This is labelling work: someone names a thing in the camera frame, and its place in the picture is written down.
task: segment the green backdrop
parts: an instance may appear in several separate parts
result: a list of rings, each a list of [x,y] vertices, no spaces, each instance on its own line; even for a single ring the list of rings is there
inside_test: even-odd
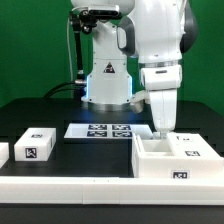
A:
[[[191,0],[191,5],[199,37],[184,55],[179,99],[203,102],[224,115],[224,2]],[[15,98],[42,97],[50,88],[70,80],[66,26],[71,8],[70,0],[0,1],[0,106]],[[91,39],[83,39],[88,73]],[[137,61],[129,59],[128,64],[137,90]]]

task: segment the white block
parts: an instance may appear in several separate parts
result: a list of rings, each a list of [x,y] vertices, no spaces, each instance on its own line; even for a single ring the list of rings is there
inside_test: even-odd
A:
[[[0,168],[7,162],[9,159],[9,144],[0,143]]]
[[[47,161],[55,142],[55,128],[29,128],[14,145],[15,160]]]

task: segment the black tabletop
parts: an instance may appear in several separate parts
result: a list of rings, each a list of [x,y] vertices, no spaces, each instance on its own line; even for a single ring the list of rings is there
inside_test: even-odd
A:
[[[131,142],[66,142],[70,123],[149,124],[150,108],[131,111],[87,110],[72,99],[17,99],[0,109],[0,142],[9,142],[10,159],[0,176],[132,178]],[[15,162],[14,144],[29,127],[55,127],[57,142],[47,162]],[[224,117],[197,102],[178,102],[176,132],[199,133],[224,155]],[[222,223],[222,206],[0,205],[1,223]]]

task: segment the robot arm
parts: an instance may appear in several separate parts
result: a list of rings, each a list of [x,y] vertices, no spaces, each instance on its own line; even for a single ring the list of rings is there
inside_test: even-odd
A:
[[[134,10],[118,28],[120,50],[139,58],[144,96],[150,101],[155,129],[161,138],[174,129],[176,122],[177,88],[182,81],[178,61],[182,58],[180,42],[185,24],[182,14],[186,3],[185,0],[137,0]],[[143,94],[136,94],[133,105],[139,96]]]

